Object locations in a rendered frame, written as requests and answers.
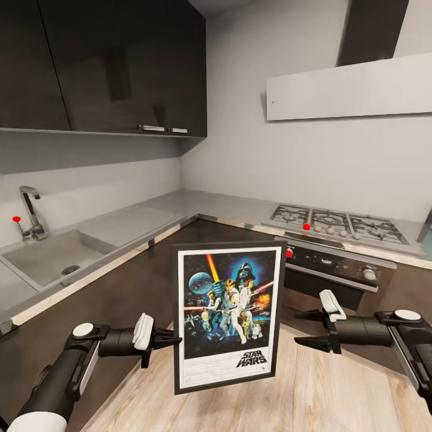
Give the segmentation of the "poster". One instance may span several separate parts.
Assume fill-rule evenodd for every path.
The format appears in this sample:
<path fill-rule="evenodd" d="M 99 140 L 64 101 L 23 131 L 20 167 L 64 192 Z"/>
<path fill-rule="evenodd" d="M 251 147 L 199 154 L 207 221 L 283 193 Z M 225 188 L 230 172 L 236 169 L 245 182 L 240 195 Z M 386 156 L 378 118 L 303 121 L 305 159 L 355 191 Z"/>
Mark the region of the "poster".
<path fill-rule="evenodd" d="M 175 395 L 275 376 L 287 240 L 172 244 Z"/>

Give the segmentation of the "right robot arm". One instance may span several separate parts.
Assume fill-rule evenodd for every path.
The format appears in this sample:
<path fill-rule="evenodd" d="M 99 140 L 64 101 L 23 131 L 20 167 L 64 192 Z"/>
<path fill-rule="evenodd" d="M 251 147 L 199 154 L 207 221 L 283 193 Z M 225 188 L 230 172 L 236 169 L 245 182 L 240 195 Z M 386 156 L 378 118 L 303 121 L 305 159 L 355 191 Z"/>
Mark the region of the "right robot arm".
<path fill-rule="evenodd" d="M 322 322 L 326 337 L 295 337 L 299 345 L 333 351 L 340 344 L 393 347 L 418 395 L 432 416 L 432 327 L 422 315 L 409 310 L 378 311 L 374 317 L 346 316 L 330 290 L 320 293 L 319 309 L 296 313 L 295 319 Z"/>

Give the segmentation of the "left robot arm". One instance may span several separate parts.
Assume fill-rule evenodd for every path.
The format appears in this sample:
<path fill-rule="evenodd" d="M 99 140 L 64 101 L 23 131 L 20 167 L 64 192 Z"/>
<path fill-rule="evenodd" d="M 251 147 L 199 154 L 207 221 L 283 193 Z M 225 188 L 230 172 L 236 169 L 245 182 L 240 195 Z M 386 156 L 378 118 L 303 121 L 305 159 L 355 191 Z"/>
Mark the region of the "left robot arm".
<path fill-rule="evenodd" d="M 154 322 L 144 313 L 135 328 L 94 323 L 75 327 L 55 363 L 39 374 L 31 397 L 7 432 L 65 432 L 99 357 L 141 355 L 141 368 L 148 368 L 152 349 L 182 342 L 172 329 L 153 329 Z"/>

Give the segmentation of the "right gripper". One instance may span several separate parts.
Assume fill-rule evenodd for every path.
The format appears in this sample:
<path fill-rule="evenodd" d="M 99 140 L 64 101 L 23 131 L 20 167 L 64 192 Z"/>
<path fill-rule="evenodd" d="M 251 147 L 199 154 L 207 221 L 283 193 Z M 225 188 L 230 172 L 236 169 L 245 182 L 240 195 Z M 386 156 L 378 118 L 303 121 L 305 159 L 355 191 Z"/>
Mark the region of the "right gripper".
<path fill-rule="evenodd" d="M 340 344 L 370 345 L 367 329 L 361 316 L 346 316 L 346 320 L 331 322 L 324 308 L 323 312 L 317 309 L 296 313 L 293 316 L 295 319 L 322 322 L 323 327 L 326 328 L 326 337 L 295 337 L 295 342 L 299 345 L 326 353 L 333 351 L 337 355 L 341 355 Z"/>

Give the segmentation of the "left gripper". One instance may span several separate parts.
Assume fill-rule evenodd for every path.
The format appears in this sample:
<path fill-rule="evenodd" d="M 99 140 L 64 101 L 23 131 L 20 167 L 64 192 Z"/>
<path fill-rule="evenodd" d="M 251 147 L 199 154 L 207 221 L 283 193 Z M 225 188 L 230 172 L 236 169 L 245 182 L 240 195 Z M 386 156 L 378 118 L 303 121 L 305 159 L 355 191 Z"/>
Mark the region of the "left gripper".
<path fill-rule="evenodd" d="M 166 346 L 174 346 L 182 342 L 182 337 L 174 337 L 172 329 L 154 328 L 146 350 L 136 349 L 133 343 L 135 328 L 123 328 L 118 339 L 117 356 L 141 355 L 141 368 L 148 368 L 152 349 L 157 350 Z"/>

